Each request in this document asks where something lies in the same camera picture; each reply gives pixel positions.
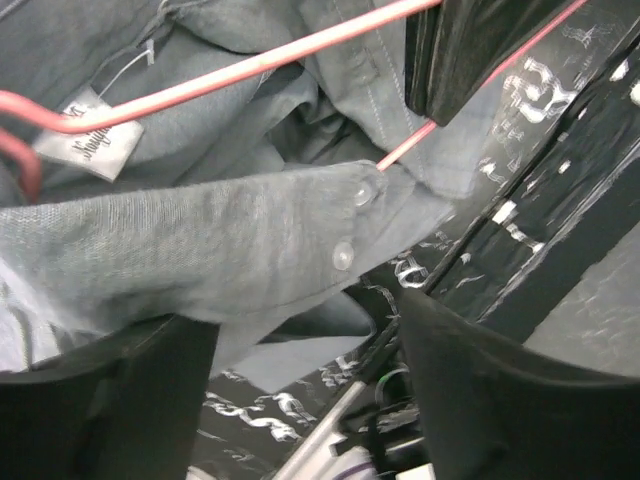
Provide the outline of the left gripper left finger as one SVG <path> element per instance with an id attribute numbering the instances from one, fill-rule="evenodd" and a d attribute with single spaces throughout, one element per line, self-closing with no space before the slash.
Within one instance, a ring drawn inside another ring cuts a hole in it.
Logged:
<path id="1" fill-rule="evenodd" d="M 3 373 L 2 478 L 185 478 L 217 337 L 165 316 Z"/>

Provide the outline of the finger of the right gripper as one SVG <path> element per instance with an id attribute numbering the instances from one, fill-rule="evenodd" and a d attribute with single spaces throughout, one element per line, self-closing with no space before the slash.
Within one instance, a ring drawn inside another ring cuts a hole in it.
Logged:
<path id="1" fill-rule="evenodd" d="M 443 0 L 409 16 L 405 103 L 445 126 L 507 59 L 575 3 L 561 0 Z"/>

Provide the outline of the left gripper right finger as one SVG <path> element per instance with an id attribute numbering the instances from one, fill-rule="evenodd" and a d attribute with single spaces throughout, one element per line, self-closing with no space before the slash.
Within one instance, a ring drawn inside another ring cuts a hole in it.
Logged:
<path id="1" fill-rule="evenodd" d="M 639 382 L 537 354 L 417 290 L 399 302 L 439 479 L 635 479 Z"/>

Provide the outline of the grey button shirt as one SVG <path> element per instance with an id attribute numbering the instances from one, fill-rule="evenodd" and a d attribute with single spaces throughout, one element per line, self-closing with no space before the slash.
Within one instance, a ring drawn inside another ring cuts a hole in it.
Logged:
<path id="1" fill-rule="evenodd" d="M 1 167 L 1 367 L 164 314 L 219 326 L 213 371 L 292 382 L 370 333 L 346 298 L 470 195 L 501 101 L 494 81 L 444 129 L 404 103 L 402 22 L 42 153 L 39 201 Z"/>

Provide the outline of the pink wire hanger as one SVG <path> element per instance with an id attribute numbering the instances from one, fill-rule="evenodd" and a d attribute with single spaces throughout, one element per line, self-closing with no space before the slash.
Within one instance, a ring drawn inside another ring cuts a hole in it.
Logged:
<path id="1" fill-rule="evenodd" d="M 434 8 L 441 3 L 442 1 L 397 1 L 284 46 L 274 48 L 266 53 L 251 57 L 248 60 L 243 60 L 177 86 L 113 107 L 111 111 L 104 114 L 101 113 L 98 116 L 67 117 L 59 115 L 23 96 L 4 90 L 1 90 L 1 113 L 18 118 L 36 127 L 62 134 L 90 133 L 137 120 L 207 95 L 223 87 L 345 42 L 395 20 Z M 552 20 L 549 20 L 537 33 L 532 35 L 518 50 L 497 65 L 493 73 L 486 77 L 484 84 L 493 80 L 499 73 L 502 73 L 520 55 L 524 54 L 548 34 L 550 30 L 554 29 L 585 3 L 586 1 L 571 1 L 564 6 Z M 376 168 L 379 171 L 386 170 L 436 128 L 436 123 L 431 120 L 428 121 L 416 133 L 408 137 L 381 160 Z M 13 157 L 13 160 L 19 165 L 21 188 L 23 188 L 31 201 L 35 201 L 41 185 L 41 165 L 37 154 L 21 139 L 2 128 L 1 151 Z"/>

